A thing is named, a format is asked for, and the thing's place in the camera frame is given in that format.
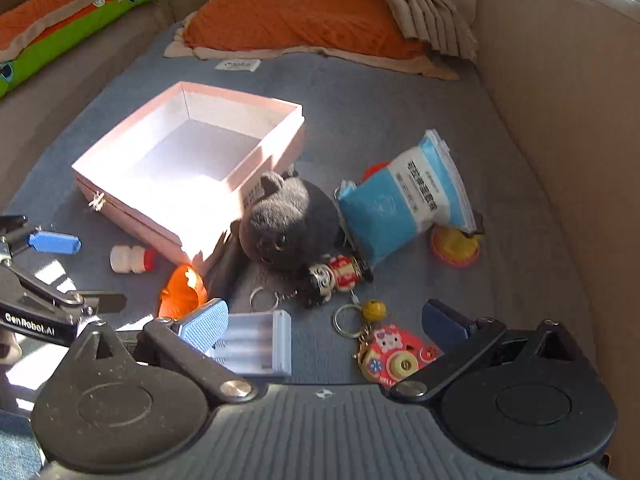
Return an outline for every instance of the yellow bell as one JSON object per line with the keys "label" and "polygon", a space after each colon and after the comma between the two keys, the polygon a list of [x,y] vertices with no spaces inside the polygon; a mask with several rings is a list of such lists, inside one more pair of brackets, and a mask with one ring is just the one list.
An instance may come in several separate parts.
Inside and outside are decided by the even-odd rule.
{"label": "yellow bell", "polygon": [[386,317],[386,305],[382,301],[369,300],[362,305],[362,317],[367,320],[368,323],[374,323],[385,319]]}
{"label": "yellow bell", "polygon": [[451,227],[433,226],[431,250],[439,259],[454,267],[466,267],[478,259],[482,235],[465,235]]}

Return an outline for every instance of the blue plastic package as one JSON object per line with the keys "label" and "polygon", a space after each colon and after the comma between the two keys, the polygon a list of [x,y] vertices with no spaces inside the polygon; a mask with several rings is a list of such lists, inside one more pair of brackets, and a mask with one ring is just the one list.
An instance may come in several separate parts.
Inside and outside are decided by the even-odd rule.
{"label": "blue plastic package", "polygon": [[427,130],[360,186],[342,186],[338,206],[356,245],[375,266],[434,223],[476,230],[476,221],[449,147]]}

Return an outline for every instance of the gray carpet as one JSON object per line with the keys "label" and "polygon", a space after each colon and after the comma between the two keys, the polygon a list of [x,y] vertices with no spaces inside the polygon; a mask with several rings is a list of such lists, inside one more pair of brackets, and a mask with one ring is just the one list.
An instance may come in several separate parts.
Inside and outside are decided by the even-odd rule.
{"label": "gray carpet", "polygon": [[42,467],[29,420],[0,411],[0,480],[27,480]]}
{"label": "gray carpet", "polygon": [[[297,168],[327,193],[340,179],[358,180],[365,168],[393,158],[416,145],[425,129],[436,128],[450,146],[472,205],[484,215],[487,235],[481,257],[469,269],[452,269],[431,255],[425,236],[419,237],[380,264],[374,284],[361,287],[359,297],[385,301],[389,321],[414,331],[429,298],[470,317],[498,317],[514,328],[532,328],[551,317],[563,321],[593,357],[588,303],[560,229],[471,64],[454,64],[459,82],[313,54],[263,61],[255,73],[224,72],[214,70],[215,61],[163,59],[171,37],[170,30],[162,33],[88,105],[42,155],[9,208],[81,238],[81,253],[60,262],[78,289],[126,293],[129,306],[110,317],[114,325],[151,313],[173,266],[161,262],[155,272],[139,276],[111,272],[112,245],[135,240],[88,209],[70,166],[119,121],[184,80],[302,104],[306,144]],[[36,269],[43,261],[43,256],[31,255],[25,264]],[[257,267],[251,269],[232,298],[232,310],[247,311],[254,286],[272,281]],[[351,358],[353,341],[331,326],[333,310],[346,301],[338,295],[313,310],[293,301],[284,304],[293,321],[292,382],[362,381]]]}

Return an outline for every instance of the open cardboard box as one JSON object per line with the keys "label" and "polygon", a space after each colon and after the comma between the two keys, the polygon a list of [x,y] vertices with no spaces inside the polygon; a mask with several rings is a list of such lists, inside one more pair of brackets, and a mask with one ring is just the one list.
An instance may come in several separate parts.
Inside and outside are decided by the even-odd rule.
{"label": "open cardboard box", "polygon": [[261,196],[261,174],[286,170],[300,154],[303,121],[301,105],[180,82],[72,168],[94,208],[205,274],[231,222]]}

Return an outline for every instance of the white bottle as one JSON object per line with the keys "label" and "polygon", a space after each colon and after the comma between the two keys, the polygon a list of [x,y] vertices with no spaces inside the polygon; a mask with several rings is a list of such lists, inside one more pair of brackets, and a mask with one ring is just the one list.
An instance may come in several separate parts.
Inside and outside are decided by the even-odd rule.
{"label": "white bottle", "polygon": [[111,249],[109,260],[114,272],[142,274],[155,267],[156,252],[136,245],[116,245]]}

